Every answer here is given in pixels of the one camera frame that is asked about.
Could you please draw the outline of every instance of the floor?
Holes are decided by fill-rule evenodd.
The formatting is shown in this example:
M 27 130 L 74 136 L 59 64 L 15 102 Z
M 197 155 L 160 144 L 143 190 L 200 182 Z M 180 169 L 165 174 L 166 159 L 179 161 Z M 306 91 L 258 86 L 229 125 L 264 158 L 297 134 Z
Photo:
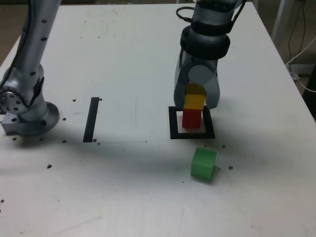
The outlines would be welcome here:
M 181 2 L 190 2 L 192 0 L 182 0 Z M 306 36 L 305 43 L 303 45 L 306 46 L 314 37 L 316 28 L 316 3 L 312 2 L 313 0 L 308 0 L 305 7 L 305 15 L 306 15 Z M 144 4 L 144 3 L 175 3 L 176 0 L 97 0 L 97 4 Z M 259 0 L 259 15 L 269 32 L 272 33 L 274 21 L 277 15 L 278 5 L 280 0 Z M 289 59 L 289 51 L 288 51 L 288 39 L 290 33 L 292 31 L 297 10 L 299 7 L 299 2 L 295 2 L 292 8 L 292 16 L 289 20 L 286 35 L 281 45 L 280 55 L 283 61 L 286 63 Z M 7 54 L 13 47 L 14 43 L 18 39 L 22 25 L 24 23 L 25 15 L 26 15 L 27 7 L 26 5 L 0 5 L 0 64 L 2 64 L 3 60 L 6 58 Z M 298 53 L 300 42 L 303 34 L 303 19 L 302 14 L 299 18 L 298 26 L 294 31 L 294 35 L 292 38 L 292 55 Z M 296 63 L 315 63 L 316 58 L 316 43 L 312 45 L 309 50 L 306 51 Z

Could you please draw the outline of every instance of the red cube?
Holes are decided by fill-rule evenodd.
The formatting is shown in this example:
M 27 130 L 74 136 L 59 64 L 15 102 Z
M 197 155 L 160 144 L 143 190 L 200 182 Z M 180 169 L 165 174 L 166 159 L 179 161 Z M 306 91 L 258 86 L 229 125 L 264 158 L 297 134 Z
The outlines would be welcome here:
M 183 109 L 182 127 L 200 128 L 202 110 Z

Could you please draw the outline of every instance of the block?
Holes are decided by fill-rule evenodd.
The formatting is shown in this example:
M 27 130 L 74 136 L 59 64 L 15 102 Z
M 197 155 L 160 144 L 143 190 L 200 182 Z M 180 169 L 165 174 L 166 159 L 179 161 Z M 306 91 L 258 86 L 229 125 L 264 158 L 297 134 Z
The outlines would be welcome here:
M 191 163 L 191 176 L 203 181 L 212 179 L 217 153 L 197 148 Z
M 195 84 L 195 83 L 189 83 L 186 87 L 186 94 L 206 95 L 206 92 L 203 86 Z
M 191 109 L 191 110 L 203 110 L 204 102 L 205 102 L 205 95 L 186 94 L 184 108 Z
M 182 114 L 183 128 L 200 128 L 202 110 L 184 109 Z

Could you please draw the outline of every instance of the yellow cube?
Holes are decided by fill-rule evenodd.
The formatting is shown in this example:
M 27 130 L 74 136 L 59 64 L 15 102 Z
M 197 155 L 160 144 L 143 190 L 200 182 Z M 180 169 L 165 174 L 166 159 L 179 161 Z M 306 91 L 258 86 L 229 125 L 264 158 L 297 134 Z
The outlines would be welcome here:
M 203 110 L 205 95 L 186 94 L 185 109 Z
M 203 110 L 205 101 L 205 89 L 203 86 L 189 83 L 186 87 L 185 109 Z

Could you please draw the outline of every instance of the table surface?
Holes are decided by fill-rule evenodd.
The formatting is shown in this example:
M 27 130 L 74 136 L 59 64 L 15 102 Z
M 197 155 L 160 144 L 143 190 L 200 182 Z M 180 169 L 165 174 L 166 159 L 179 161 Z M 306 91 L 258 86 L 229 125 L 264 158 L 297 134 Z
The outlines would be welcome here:
M 61 119 L 16 141 L 1 129 L 1 236 L 316 236 L 316 126 L 251 3 L 219 61 L 216 139 L 170 140 L 179 6 L 60 7 L 42 65 Z M 190 177 L 204 146 L 219 153 L 210 184 Z

